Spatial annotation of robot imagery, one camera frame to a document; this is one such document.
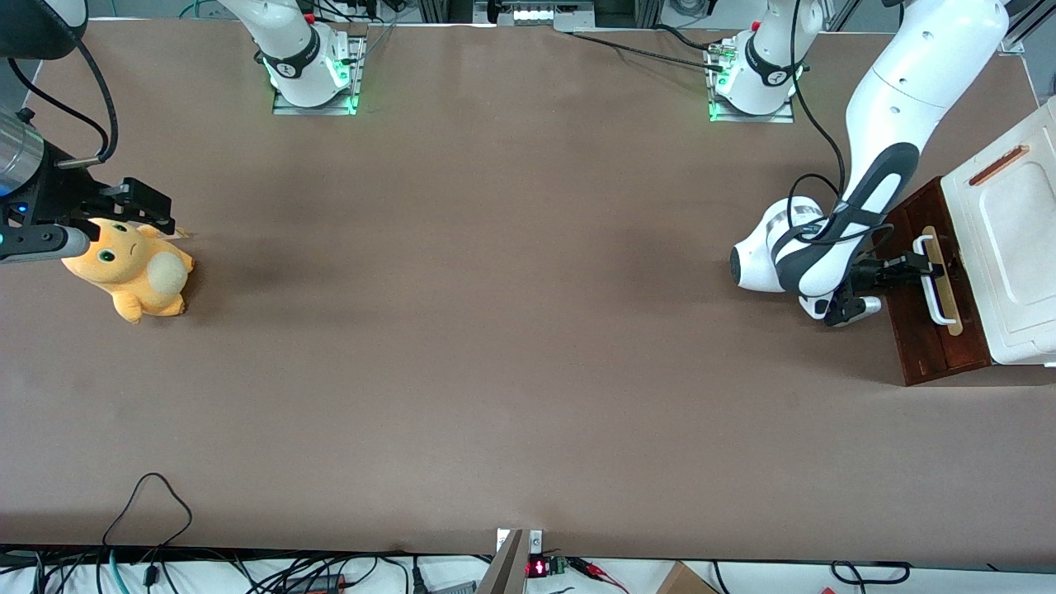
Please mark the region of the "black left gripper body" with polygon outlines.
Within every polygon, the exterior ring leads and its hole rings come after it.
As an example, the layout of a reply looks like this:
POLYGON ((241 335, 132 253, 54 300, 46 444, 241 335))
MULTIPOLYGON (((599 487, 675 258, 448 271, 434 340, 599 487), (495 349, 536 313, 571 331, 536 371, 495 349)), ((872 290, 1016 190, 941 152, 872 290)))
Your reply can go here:
POLYGON ((848 299, 879 296, 886 292, 886 264, 875 258, 861 258, 853 263, 842 282, 842 296, 848 299))

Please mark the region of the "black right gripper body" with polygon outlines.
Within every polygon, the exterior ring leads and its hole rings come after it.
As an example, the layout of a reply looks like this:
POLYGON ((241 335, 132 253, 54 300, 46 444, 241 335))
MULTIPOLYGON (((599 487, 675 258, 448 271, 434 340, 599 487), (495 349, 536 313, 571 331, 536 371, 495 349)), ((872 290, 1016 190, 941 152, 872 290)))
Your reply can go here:
POLYGON ((63 224, 72 219, 109 217, 116 214, 112 196, 102 192, 107 185, 96 181, 84 168, 61 169, 57 162, 69 157, 57 147, 43 149, 38 172, 29 181, 30 224, 63 224))

